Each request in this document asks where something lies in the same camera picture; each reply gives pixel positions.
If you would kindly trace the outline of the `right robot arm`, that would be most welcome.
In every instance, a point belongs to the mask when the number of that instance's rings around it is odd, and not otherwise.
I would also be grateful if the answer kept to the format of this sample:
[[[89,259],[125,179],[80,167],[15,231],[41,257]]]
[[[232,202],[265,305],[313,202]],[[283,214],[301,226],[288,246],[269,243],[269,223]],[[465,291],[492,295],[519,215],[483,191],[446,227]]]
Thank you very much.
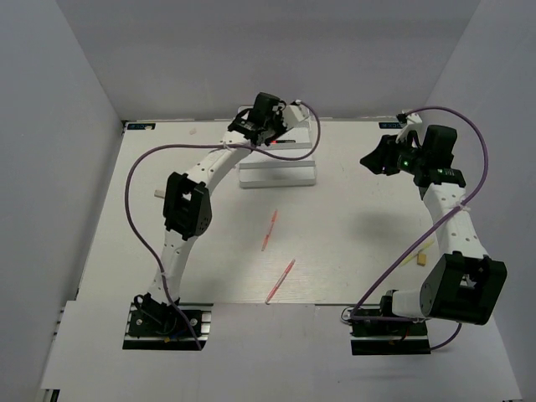
[[[507,268],[492,259],[481,244],[466,208],[466,181],[451,165],[456,130],[430,125],[419,146],[412,142],[415,134],[411,130],[404,139],[384,135],[360,161],[374,174],[412,175],[432,218],[432,233],[440,251],[439,260],[416,289],[388,294],[391,302],[379,311],[379,326],[396,334],[409,319],[484,325],[502,291]]]

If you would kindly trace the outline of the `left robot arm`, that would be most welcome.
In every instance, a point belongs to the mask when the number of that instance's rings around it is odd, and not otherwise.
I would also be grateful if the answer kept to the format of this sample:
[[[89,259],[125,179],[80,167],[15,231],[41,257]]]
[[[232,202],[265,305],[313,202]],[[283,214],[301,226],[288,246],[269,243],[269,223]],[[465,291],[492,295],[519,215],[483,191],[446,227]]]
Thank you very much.
[[[195,241],[212,219],[210,196],[221,180],[251,149],[269,143],[286,132],[286,104],[280,98],[259,93],[254,105],[230,123],[218,147],[185,173],[167,179],[163,205],[163,270],[148,289],[156,302],[170,305],[180,299],[179,289]]]

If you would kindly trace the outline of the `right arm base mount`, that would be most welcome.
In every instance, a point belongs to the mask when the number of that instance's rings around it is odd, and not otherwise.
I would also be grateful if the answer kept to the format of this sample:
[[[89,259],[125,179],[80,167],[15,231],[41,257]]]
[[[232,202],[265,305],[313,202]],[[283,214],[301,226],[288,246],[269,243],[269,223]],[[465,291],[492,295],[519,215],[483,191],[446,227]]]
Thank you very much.
[[[346,307],[341,321],[350,328],[353,356],[405,356],[431,353],[428,330],[421,319],[396,317],[392,312],[393,291],[377,305],[363,305],[353,313]]]

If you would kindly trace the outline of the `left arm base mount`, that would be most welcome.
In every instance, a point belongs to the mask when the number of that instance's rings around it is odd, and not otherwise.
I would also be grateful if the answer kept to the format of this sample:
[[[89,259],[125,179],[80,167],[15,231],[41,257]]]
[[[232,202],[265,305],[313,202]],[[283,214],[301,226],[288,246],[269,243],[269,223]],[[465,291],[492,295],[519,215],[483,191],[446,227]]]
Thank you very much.
[[[122,348],[149,351],[200,351],[209,339],[213,306],[154,301],[147,293],[134,297]]]

